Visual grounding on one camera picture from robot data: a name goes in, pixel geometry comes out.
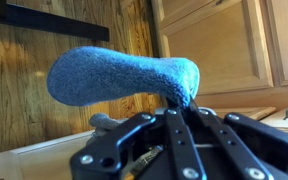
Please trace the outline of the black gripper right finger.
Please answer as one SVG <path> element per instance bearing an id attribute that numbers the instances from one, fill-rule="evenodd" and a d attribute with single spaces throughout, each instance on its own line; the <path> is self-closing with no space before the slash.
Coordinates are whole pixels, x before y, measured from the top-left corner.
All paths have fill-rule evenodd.
<path id="1" fill-rule="evenodd" d="M 221 119 L 194 101 L 185 121 L 208 180 L 288 180 L 288 133 L 238 113 Z"/>

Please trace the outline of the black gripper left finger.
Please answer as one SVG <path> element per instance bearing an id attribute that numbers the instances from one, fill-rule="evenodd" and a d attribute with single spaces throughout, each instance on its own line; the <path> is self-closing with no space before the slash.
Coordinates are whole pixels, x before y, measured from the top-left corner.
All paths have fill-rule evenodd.
<path id="1" fill-rule="evenodd" d="M 193 137 L 178 109 L 139 113 L 70 159 L 73 180 L 123 180 L 151 148 L 162 151 L 134 180 L 206 180 Z"/>

